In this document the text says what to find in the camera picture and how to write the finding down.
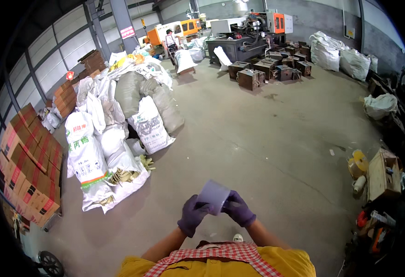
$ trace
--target purple glove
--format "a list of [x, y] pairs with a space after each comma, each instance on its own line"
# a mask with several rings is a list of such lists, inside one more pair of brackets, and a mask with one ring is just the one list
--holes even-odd
[[193, 238], [196, 227], [201, 223], [202, 219], [213, 210], [213, 205], [196, 202], [194, 195], [184, 204], [183, 217], [178, 220], [177, 225], [189, 238]]
[[236, 191], [230, 192], [221, 212], [228, 214], [241, 227], [249, 227], [256, 219], [256, 214], [252, 213]]

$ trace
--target stacked cardboard boxes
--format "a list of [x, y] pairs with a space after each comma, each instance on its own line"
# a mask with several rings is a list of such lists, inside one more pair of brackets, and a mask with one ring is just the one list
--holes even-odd
[[80, 58], [78, 62], [84, 64], [85, 70], [87, 70], [87, 76], [91, 75], [96, 70], [101, 72], [106, 68], [101, 53], [98, 50], [88, 52], [84, 57]]
[[76, 107], [76, 93], [72, 82], [68, 80], [55, 91], [55, 105], [62, 118], [65, 118]]
[[24, 218], [44, 226], [60, 206], [62, 147], [31, 104], [8, 123], [1, 150], [4, 195]]

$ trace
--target worker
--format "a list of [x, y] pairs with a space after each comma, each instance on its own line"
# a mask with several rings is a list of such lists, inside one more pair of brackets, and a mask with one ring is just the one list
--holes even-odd
[[255, 243], [244, 242], [236, 234], [233, 241], [201, 241], [194, 250], [179, 250], [185, 238], [192, 238], [196, 227], [213, 210], [213, 205], [196, 199], [194, 195], [184, 204], [176, 229], [141, 258], [126, 257], [117, 276], [316, 276], [309, 255], [272, 235], [236, 191], [230, 192], [222, 212], [245, 227]]
[[172, 64], [175, 65], [174, 63], [174, 53], [175, 51], [178, 50], [178, 46], [176, 45], [175, 41], [175, 36], [172, 32], [172, 30], [168, 29], [166, 31], [166, 39], [164, 40], [164, 46], [166, 50], [169, 52], [170, 60], [172, 61]]

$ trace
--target oil stain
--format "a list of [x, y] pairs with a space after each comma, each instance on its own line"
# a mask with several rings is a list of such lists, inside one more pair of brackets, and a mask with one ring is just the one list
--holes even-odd
[[276, 96], [278, 96], [276, 93], [272, 93], [272, 94], [269, 94], [269, 95], [266, 95], [266, 96], [264, 96], [264, 98], [266, 98], [266, 99], [272, 99], [273, 101], [275, 101], [276, 99]]

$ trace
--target warning sign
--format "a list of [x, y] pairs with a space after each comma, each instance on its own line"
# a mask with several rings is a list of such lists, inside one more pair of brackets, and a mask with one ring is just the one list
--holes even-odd
[[134, 36], [134, 35], [135, 35], [135, 31], [133, 30], [132, 26], [121, 30], [122, 39], [126, 39], [126, 38], [129, 38], [129, 37]]
[[73, 80], [73, 75], [75, 75], [73, 71], [67, 71], [66, 79]]

